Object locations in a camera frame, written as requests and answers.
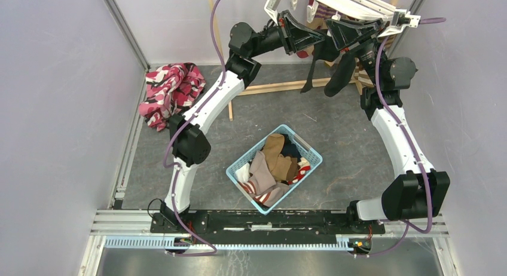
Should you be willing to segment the black sock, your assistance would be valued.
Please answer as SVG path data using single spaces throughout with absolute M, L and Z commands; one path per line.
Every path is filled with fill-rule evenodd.
M 300 93 L 306 93 L 313 88 L 313 75 L 318 60 L 327 62 L 335 61 L 340 52 L 337 50 L 335 43 L 330 36 L 326 36 L 325 40 L 314 45 L 313 59 L 311 62 L 310 70 L 307 75 L 306 83 L 301 88 Z
M 352 79 L 356 67 L 355 57 L 346 53 L 340 59 L 337 69 L 324 88 L 325 96 L 333 97 L 345 88 Z

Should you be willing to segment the brown striped sock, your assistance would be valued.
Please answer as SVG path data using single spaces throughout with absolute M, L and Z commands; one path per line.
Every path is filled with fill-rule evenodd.
M 366 70 L 362 67 L 360 61 L 355 58 L 356 60 L 356 67 L 354 72 L 354 80 L 360 83 L 363 87 L 369 87 L 372 88 L 375 86 L 375 83 L 371 80 Z

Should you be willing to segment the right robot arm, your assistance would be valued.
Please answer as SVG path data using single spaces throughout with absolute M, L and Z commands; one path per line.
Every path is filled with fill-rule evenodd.
M 325 94 L 336 95 L 344 87 L 345 78 L 352 75 L 355 64 L 361 64 L 374 84 L 363 88 L 361 108 L 380 134 L 395 173 L 394 181 L 379 197 L 350 203 L 345 217 L 347 229 L 360 233 L 373 220 L 432 220 L 440 212 L 450 178 L 447 172 L 436 171 L 427 160 L 405 117 L 401 91 L 410 87 L 418 71 L 415 62 L 408 57 L 387 57 L 381 19 L 329 19 L 326 23 L 343 56 Z

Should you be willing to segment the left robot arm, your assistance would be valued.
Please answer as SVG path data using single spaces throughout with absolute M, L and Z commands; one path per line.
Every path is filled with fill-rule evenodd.
M 209 91 L 189 110 L 169 118 L 170 141 L 163 166 L 173 169 L 169 192 L 161 202 L 160 214 L 172 232 L 188 225 L 183 211 L 190 206 L 190 190 L 195 173 L 209 156 L 211 145 L 206 134 L 220 112 L 243 92 L 257 76 L 261 64 L 254 57 L 283 48 L 297 53 L 312 45 L 325 45 L 327 33 L 297 22 L 283 11 L 257 32 L 240 22 L 230 30 L 229 57 L 221 60 L 222 73 Z

